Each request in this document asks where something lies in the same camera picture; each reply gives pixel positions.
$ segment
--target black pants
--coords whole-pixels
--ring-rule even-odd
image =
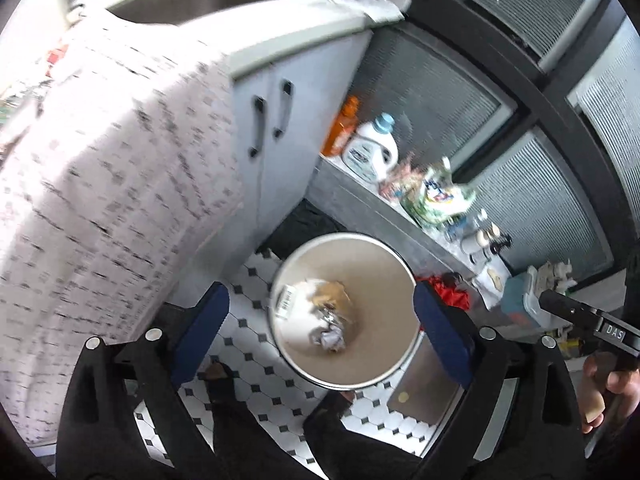
[[[213,448],[231,480],[318,480],[263,430],[243,402],[212,405]],[[337,415],[323,413],[305,424],[316,462],[330,480],[409,478],[420,457],[347,430]]]

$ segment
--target cabinet handle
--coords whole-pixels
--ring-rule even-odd
[[[282,100],[283,105],[280,110],[282,114],[280,116],[280,127],[273,129],[273,137],[280,139],[284,132],[287,131],[289,126],[289,119],[291,117],[291,107],[293,106],[293,83],[288,79],[282,80]]]
[[[264,131],[267,127],[267,101],[263,98],[254,96],[255,123],[257,125],[255,132],[255,146],[249,148],[249,158],[255,158],[262,152],[264,147]]]

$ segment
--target patterned towel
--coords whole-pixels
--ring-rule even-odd
[[[0,170],[0,400],[29,443],[55,439],[85,340],[137,338],[241,199],[215,48],[107,11],[63,43]]]

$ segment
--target tiled floor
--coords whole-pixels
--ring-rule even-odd
[[[284,362],[267,327],[264,308],[279,265],[280,261],[272,253],[253,254],[225,283],[230,293],[229,314],[199,371],[204,371],[212,360],[227,364],[234,371],[236,398],[247,403],[261,426],[282,449],[324,477],[304,441],[302,423],[326,390],[305,381]],[[398,412],[389,413],[386,407],[405,367],[383,383],[357,391],[356,400],[342,422],[348,430],[420,455],[435,427]],[[200,433],[211,445],[213,420],[204,383],[194,378],[183,384],[178,394]],[[136,409],[136,421],[149,454],[170,464],[144,404]]]

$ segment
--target laundry detergent bottle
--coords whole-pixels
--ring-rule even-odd
[[[362,180],[380,182],[398,163],[398,146],[391,136],[394,124],[394,118],[384,113],[362,123],[342,152],[344,163]]]

